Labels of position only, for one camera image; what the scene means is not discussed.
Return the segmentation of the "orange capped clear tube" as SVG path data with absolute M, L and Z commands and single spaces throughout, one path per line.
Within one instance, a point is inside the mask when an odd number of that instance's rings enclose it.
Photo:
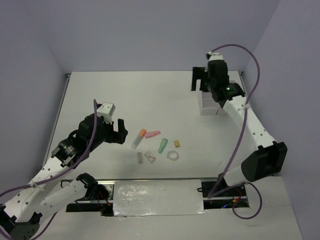
M 140 144 L 140 142 L 142 141 L 142 139 L 144 138 L 145 134 L 146 134 L 146 130 L 143 128 L 139 134 L 137 135 L 137 137 L 135 138 L 135 140 L 133 141 L 131 147 L 133 149 L 136 149 L 138 147 L 138 145 Z

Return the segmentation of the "green stapler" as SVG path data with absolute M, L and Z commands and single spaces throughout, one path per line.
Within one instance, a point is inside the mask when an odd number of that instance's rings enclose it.
M 158 148 L 158 153 L 159 154 L 162 154 L 164 152 L 167 144 L 168 144 L 168 139 L 167 138 L 163 138 L 161 140 L 161 143 L 160 143 L 159 148 Z

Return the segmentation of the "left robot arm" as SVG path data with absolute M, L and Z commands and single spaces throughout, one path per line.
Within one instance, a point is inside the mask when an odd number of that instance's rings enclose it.
M 45 220 L 77 200 L 107 200 L 110 192 L 88 173 L 81 173 L 59 191 L 52 193 L 102 143 L 124 144 L 128 131 L 123 119 L 118 130 L 110 114 L 91 114 L 52 151 L 46 164 L 26 185 L 15 187 L 12 199 L 0 206 L 0 233 L 8 240 L 35 240 Z

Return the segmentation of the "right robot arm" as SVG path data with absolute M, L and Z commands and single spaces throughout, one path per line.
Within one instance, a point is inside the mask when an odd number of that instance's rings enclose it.
M 192 68 L 191 90 L 196 90 L 200 81 L 200 91 L 209 93 L 218 106 L 228 114 L 240 130 L 240 139 L 235 150 L 239 150 L 244 138 L 250 143 L 249 155 L 236 167 L 231 164 L 236 156 L 232 153 L 225 169 L 218 175 L 217 182 L 208 193 L 230 195 L 235 186 L 246 182 L 278 174 L 283 167 L 288 148 L 284 142 L 276 141 L 263 127 L 248 103 L 243 88 L 230 80 L 227 63 L 223 58 L 210 58 L 206 67 Z

